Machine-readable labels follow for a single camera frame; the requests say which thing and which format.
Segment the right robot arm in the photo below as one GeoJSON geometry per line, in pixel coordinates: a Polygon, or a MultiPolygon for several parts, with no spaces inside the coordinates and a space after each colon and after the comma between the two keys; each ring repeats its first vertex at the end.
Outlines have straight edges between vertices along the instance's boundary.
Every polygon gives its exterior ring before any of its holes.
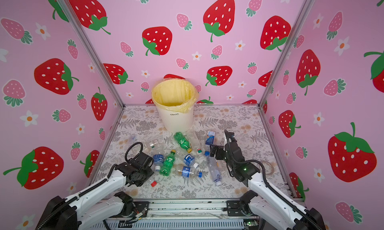
{"type": "Polygon", "coordinates": [[[225,144],[210,146],[210,155],[226,162],[229,175],[250,190],[241,198],[237,212],[256,215],[277,230],[324,230],[322,215],[308,210],[271,184],[264,165],[257,160],[245,160],[235,134],[224,130],[225,144]]]}

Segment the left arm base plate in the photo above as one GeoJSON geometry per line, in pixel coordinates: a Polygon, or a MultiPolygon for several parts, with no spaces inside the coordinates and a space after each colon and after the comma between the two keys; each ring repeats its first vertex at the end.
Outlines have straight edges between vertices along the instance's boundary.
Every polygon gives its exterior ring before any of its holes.
{"type": "Polygon", "coordinates": [[[139,218],[145,218],[149,210],[150,202],[138,201],[126,203],[119,216],[123,218],[134,218],[136,215],[142,214],[139,218]]]}

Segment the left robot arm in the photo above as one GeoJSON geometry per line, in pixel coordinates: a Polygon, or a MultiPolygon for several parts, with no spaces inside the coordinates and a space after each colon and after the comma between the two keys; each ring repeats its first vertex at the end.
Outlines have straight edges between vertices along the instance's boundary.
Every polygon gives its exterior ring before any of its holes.
{"type": "Polygon", "coordinates": [[[117,192],[124,186],[142,186],[153,175],[153,158],[143,152],[141,142],[131,148],[140,147],[139,153],[131,159],[110,168],[108,174],[91,186],[66,198],[51,199],[37,225],[38,230],[87,230],[113,216],[140,218],[140,212],[132,197],[117,192]]]}

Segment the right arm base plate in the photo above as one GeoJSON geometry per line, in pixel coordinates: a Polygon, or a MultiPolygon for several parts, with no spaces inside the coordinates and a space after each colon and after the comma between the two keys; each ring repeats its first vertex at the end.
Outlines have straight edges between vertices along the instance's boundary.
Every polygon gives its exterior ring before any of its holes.
{"type": "Polygon", "coordinates": [[[224,212],[227,212],[228,216],[230,217],[251,217],[255,216],[250,208],[249,205],[246,204],[243,201],[237,200],[237,201],[227,201],[226,207],[223,209],[224,212]]]}

